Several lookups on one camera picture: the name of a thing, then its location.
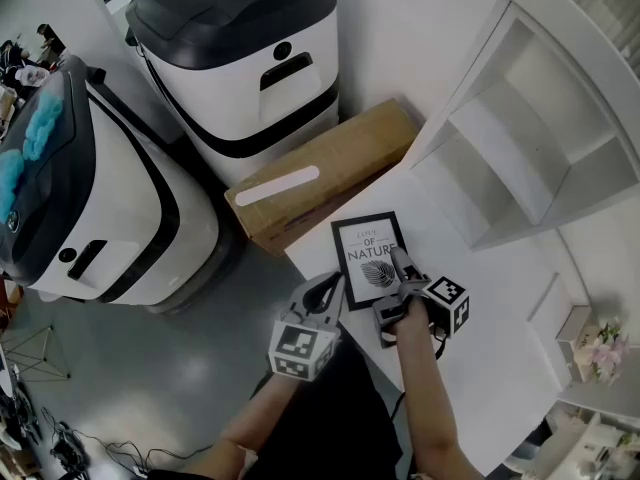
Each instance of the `picture frame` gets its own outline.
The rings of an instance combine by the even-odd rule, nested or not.
[[[400,281],[390,249],[406,248],[395,212],[334,221],[331,229],[351,311],[397,293]]]

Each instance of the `white label on box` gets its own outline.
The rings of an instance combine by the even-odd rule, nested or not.
[[[267,181],[257,187],[251,187],[243,190],[236,195],[236,204],[238,206],[247,206],[261,199],[271,197],[290,188],[297,187],[303,183],[315,180],[320,176],[320,169],[315,165],[310,165],[304,169],[280,176],[275,180]]]

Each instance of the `forearm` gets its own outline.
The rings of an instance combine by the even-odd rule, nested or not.
[[[291,401],[300,381],[274,375],[246,407],[227,425],[221,437],[260,451]]]
[[[409,434],[418,471],[435,480],[475,480],[479,473],[458,445],[453,409],[442,383],[423,303],[414,299],[396,326]]]
[[[457,444],[453,410],[440,378],[428,324],[399,326],[397,343],[414,448]]]
[[[299,381],[274,375],[222,431],[220,439],[186,472],[216,480],[236,480],[245,451],[260,451],[291,401]]]

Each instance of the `white shelf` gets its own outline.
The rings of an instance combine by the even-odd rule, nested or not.
[[[616,115],[514,4],[417,141],[413,174],[473,249],[566,224],[639,186]]]
[[[484,249],[553,229],[629,197],[638,190],[638,178],[616,139],[571,166],[549,211],[532,226],[514,203],[477,242]]]
[[[501,80],[456,110],[449,121],[496,172],[531,224],[538,224],[569,162],[529,103]]]
[[[640,59],[638,0],[512,1],[575,59],[640,151],[640,80],[632,69]]]
[[[447,127],[449,137],[413,173],[465,242],[473,244],[502,216],[513,196],[475,148],[453,126]]]

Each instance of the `gray floor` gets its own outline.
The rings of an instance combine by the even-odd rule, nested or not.
[[[149,448],[187,455],[211,443],[250,396],[267,368],[274,318],[301,280],[286,258],[250,245],[225,282],[183,313],[152,315],[66,299],[43,303],[28,291],[3,341],[53,325],[71,379],[28,383],[38,409],[46,406],[56,419],[103,441],[131,440],[143,455]],[[58,345],[53,342],[50,349],[51,362],[60,365]],[[398,391],[375,366],[370,370],[391,410]],[[31,371],[25,378],[43,376]],[[40,424],[45,478],[57,479],[63,471],[49,455],[51,432],[42,418]],[[407,450],[403,410],[396,428]],[[95,441],[84,444],[92,480],[131,478]],[[152,459],[167,469],[183,465],[161,454]],[[398,466],[403,480],[408,461],[405,452]]]

